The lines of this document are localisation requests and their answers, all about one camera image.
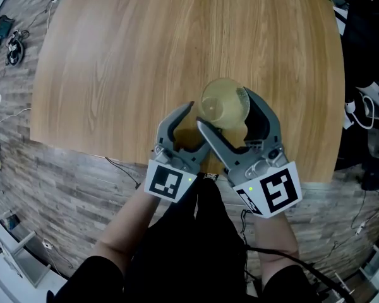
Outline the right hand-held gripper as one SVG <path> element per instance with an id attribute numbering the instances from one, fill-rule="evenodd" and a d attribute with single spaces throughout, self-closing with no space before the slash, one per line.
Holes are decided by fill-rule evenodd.
<path id="1" fill-rule="evenodd" d="M 196 125 L 217 158 L 229 171 L 232 189 L 252 214 L 270 218 L 302 200 L 296 164 L 288 161 L 279 140 L 279 120 L 270 106 L 245 88 L 250 110 L 244 121 L 246 143 L 232 146 L 210 122 L 196 118 Z"/>

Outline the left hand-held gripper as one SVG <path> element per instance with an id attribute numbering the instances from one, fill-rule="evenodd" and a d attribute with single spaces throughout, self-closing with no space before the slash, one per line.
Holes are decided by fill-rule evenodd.
<path id="1" fill-rule="evenodd" d="M 193 186 L 201 164 L 210 151 L 204 141 L 192 151 L 174 151 L 174 130 L 189 114 L 194 102 L 174 109 L 157 128 L 156 145 L 149 160 L 144 190 L 161 199 L 177 203 Z"/>

